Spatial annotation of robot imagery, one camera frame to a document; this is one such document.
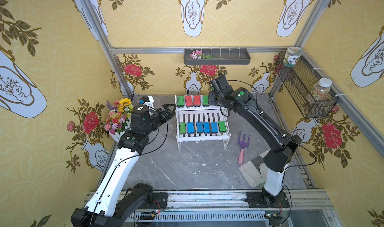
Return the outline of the red eraser top shelf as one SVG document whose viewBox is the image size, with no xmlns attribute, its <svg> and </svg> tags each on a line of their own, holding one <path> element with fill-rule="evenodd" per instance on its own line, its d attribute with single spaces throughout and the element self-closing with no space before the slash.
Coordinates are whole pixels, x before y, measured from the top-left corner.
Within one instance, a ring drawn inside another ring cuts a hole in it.
<svg viewBox="0 0 384 227">
<path fill-rule="evenodd" d="M 186 107 L 193 107 L 194 106 L 192 96 L 190 96 L 190 95 L 185 96 L 185 106 Z"/>
<path fill-rule="evenodd" d="M 193 96 L 193 105 L 195 107 L 200 107 L 201 106 L 201 96 L 200 95 L 194 95 Z"/>
</svg>

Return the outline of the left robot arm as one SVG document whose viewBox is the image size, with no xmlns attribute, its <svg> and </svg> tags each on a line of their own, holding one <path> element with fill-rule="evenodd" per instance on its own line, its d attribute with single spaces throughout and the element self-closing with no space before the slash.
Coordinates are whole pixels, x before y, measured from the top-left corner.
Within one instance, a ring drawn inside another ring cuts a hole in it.
<svg viewBox="0 0 384 227">
<path fill-rule="evenodd" d="M 153 187 L 150 185 L 136 184 L 122 200 L 119 196 L 132 168 L 139 157 L 145 155 L 149 135 L 174 117 L 176 107 L 175 104 L 163 104 L 154 109 L 140 104 L 133 108 L 132 123 L 119 140 L 111 167 L 86 206 L 73 212 L 73 226 L 122 227 L 135 210 L 152 205 Z"/>
</svg>

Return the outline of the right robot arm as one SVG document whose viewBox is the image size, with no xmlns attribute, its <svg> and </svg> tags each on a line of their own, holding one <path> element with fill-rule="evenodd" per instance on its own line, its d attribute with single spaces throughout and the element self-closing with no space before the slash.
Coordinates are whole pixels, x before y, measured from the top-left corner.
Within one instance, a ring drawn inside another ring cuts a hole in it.
<svg viewBox="0 0 384 227">
<path fill-rule="evenodd" d="M 248 90 L 242 87 L 233 90 L 224 74 L 210 81 L 209 86 L 210 104 L 237 113 L 268 143 L 271 150 L 263 157 L 267 179 L 262 189 L 262 202 L 267 207 L 282 205 L 286 197 L 283 191 L 285 173 L 291 167 L 292 157 L 301 142 L 300 137 L 291 135 L 275 123 Z"/>
</svg>

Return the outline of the green eraser lower shelf left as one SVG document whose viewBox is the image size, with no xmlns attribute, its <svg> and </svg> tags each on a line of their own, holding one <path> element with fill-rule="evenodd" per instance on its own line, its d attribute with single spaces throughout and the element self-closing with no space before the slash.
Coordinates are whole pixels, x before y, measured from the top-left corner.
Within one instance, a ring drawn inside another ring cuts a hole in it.
<svg viewBox="0 0 384 227">
<path fill-rule="evenodd" d="M 186 134 L 186 132 L 187 132 L 186 123 L 180 122 L 179 123 L 179 134 L 183 135 L 183 134 Z"/>
</svg>

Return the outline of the white wooden two-tier shelf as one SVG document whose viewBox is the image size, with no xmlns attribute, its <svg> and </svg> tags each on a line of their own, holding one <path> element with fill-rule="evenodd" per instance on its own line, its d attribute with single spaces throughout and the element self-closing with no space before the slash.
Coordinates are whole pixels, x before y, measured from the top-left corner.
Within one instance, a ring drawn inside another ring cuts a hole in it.
<svg viewBox="0 0 384 227">
<path fill-rule="evenodd" d="M 175 96 L 175 104 L 177 105 L 177 96 Z M 178 151 L 181 151 L 181 144 L 183 142 L 198 142 L 198 141 L 222 141 L 224 145 L 224 149 L 227 149 L 227 146 L 229 144 L 231 134 L 230 134 L 230 128 L 228 124 L 228 111 L 226 109 L 222 109 L 219 106 L 215 105 L 209 105 L 209 106 L 203 106 L 203 96 L 201 96 L 201 106 L 200 107 L 177 107 L 176 108 L 176 119 L 177 119 L 177 144 L 178 144 Z M 211 128 L 211 122 L 219 122 L 219 121 L 225 121 L 227 125 L 227 131 L 226 132 L 218 132 L 218 133 L 197 133 L 196 132 L 196 123 L 197 122 L 209 122 L 210 128 Z M 185 122 L 186 124 L 188 122 L 193 122 L 195 125 L 195 133 L 193 134 L 179 134 L 179 123 Z"/>
</svg>

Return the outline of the green eraser lower shelf right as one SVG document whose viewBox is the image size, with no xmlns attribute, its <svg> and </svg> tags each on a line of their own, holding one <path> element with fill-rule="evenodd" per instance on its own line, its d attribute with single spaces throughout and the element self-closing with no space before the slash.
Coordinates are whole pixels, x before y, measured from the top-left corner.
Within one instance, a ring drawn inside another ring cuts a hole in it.
<svg viewBox="0 0 384 227">
<path fill-rule="evenodd" d="M 226 132 L 227 131 L 227 125 L 226 125 L 225 121 L 219 121 L 218 126 L 219 126 L 219 132 Z"/>
</svg>

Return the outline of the flower bouquet in white planter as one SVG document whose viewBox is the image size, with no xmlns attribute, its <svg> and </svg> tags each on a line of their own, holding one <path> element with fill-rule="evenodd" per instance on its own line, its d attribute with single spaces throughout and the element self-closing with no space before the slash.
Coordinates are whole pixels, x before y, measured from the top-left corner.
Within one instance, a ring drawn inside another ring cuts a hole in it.
<svg viewBox="0 0 384 227">
<path fill-rule="evenodd" d="M 104 124 L 104 129 L 112 139 L 118 143 L 125 131 L 131 127 L 131 113 L 134 106 L 130 99 L 123 98 L 114 104 L 107 102 L 107 107 L 109 113 Z"/>
</svg>

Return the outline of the blue eraser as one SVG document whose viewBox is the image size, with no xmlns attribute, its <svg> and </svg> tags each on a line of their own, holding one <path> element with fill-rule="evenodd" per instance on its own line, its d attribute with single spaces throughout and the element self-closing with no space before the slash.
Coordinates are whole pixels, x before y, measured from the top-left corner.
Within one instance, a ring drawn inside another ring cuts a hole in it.
<svg viewBox="0 0 384 227">
<path fill-rule="evenodd" d="M 211 122 L 211 132 L 212 133 L 218 133 L 219 132 L 218 123 L 217 122 Z"/>
<path fill-rule="evenodd" d="M 204 133 L 210 133 L 211 132 L 210 123 L 209 122 L 204 122 L 203 123 L 203 127 L 204 127 Z"/>
<path fill-rule="evenodd" d="M 188 134 L 193 134 L 193 133 L 195 133 L 195 125 L 194 125 L 193 122 L 188 122 L 188 123 L 186 124 L 186 126 L 187 126 L 187 133 L 188 133 Z"/>
<path fill-rule="evenodd" d="M 197 122 L 196 123 L 196 132 L 197 133 L 203 133 L 204 132 L 203 122 Z"/>
</svg>

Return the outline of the jar with patterned label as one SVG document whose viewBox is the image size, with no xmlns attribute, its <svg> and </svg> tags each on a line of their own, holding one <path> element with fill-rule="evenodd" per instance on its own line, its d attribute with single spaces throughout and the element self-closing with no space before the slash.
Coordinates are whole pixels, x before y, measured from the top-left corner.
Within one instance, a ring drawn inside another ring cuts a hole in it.
<svg viewBox="0 0 384 227">
<path fill-rule="evenodd" d="M 287 67 L 294 67 L 303 54 L 303 49 L 300 47 L 289 47 L 286 50 L 285 56 L 283 57 L 283 65 Z"/>
</svg>

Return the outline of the white gardening glove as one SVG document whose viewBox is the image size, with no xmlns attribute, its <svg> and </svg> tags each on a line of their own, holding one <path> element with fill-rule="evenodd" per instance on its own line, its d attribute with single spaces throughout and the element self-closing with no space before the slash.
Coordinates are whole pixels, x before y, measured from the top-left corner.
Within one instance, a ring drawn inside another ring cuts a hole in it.
<svg viewBox="0 0 384 227">
<path fill-rule="evenodd" d="M 239 167 L 240 172 L 252 188 L 256 188 L 267 180 L 268 168 L 264 163 L 264 157 L 268 153 L 269 150 L 265 150 Z"/>
</svg>

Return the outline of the clear jar white lid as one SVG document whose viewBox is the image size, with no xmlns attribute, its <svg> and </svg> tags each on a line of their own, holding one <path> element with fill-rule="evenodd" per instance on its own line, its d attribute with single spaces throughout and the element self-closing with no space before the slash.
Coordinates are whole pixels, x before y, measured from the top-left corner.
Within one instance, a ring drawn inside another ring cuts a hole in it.
<svg viewBox="0 0 384 227">
<path fill-rule="evenodd" d="M 328 78 L 321 78 L 312 88 L 310 96 L 312 100 L 322 101 L 329 93 L 333 82 Z"/>
</svg>

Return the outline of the grey wall tray with flowers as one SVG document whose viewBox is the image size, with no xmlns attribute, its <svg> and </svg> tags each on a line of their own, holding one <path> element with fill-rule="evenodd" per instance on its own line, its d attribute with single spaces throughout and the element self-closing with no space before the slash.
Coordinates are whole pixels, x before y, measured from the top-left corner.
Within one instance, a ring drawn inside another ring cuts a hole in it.
<svg viewBox="0 0 384 227">
<path fill-rule="evenodd" d="M 250 61 L 247 48 L 184 48 L 185 65 L 248 65 Z"/>
</svg>

